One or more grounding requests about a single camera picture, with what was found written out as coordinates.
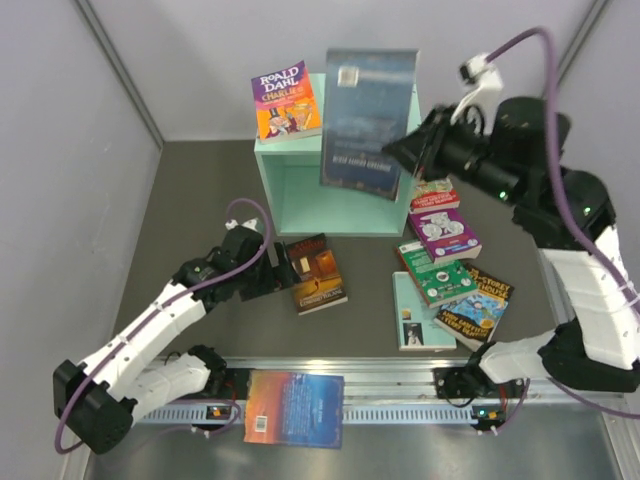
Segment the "dark brown Edward Tulane book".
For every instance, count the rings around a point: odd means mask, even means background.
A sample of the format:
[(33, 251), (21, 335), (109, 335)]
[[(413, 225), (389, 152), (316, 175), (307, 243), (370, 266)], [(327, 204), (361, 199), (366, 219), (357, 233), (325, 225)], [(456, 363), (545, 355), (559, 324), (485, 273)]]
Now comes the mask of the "dark brown Edward Tulane book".
[(300, 278), (292, 287), (299, 315), (348, 301), (343, 278), (324, 233), (289, 243), (286, 252)]

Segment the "dark blue paperback book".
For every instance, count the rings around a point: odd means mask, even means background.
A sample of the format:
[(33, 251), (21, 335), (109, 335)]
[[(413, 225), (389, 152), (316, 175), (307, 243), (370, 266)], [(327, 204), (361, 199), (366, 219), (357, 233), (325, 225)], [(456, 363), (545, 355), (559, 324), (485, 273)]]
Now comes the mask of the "dark blue paperback book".
[(407, 134), (417, 49), (326, 54), (320, 184), (398, 196), (401, 167), (383, 147)]

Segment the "Roald Dahl Charlie book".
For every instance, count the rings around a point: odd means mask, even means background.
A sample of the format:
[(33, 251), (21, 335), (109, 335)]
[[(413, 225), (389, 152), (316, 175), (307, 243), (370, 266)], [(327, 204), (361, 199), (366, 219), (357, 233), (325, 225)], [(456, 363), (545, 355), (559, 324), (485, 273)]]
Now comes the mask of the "Roald Dahl Charlie book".
[(322, 118), (304, 61), (251, 79), (262, 144), (320, 135)]

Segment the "Jane Eyre sunset cover book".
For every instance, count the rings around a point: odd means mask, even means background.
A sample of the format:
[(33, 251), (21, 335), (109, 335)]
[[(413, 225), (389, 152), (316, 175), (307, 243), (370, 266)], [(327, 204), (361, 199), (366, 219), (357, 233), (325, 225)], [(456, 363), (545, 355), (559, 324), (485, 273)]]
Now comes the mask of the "Jane Eyre sunset cover book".
[(252, 371), (245, 406), (244, 441), (339, 449), (344, 387), (342, 376)]

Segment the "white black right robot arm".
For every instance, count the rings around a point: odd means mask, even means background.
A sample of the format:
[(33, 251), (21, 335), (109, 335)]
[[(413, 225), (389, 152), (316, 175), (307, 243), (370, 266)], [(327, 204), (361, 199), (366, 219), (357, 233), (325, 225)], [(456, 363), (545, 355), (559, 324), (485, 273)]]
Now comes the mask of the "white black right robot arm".
[(488, 54), (463, 63), (467, 93), (435, 106), (421, 125), (386, 145), (420, 180), (455, 176), (513, 210), (569, 298), (573, 317), (519, 341), (491, 341), (438, 381), (443, 398), (490, 396), (502, 384), (547, 379), (561, 389), (632, 393), (639, 386), (639, 296), (619, 251), (616, 215), (596, 176), (562, 167), (547, 141), (563, 143), (569, 118), (548, 100), (501, 96)]

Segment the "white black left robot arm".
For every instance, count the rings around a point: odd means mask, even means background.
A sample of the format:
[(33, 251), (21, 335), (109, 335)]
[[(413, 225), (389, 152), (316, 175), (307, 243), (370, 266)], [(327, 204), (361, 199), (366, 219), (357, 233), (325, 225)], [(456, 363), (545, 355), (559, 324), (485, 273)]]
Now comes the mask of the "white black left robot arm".
[(59, 431), (70, 429), (93, 453), (112, 450), (151, 411), (192, 393), (214, 397), (225, 388), (225, 363), (214, 349), (191, 348), (156, 370), (156, 356), (191, 325), (233, 296), (248, 301), (287, 289), (300, 278), (286, 246), (255, 219), (230, 221), (221, 245), (184, 262), (158, 297), (105, 346), (79, 363), (65, 360), (53, 372)]

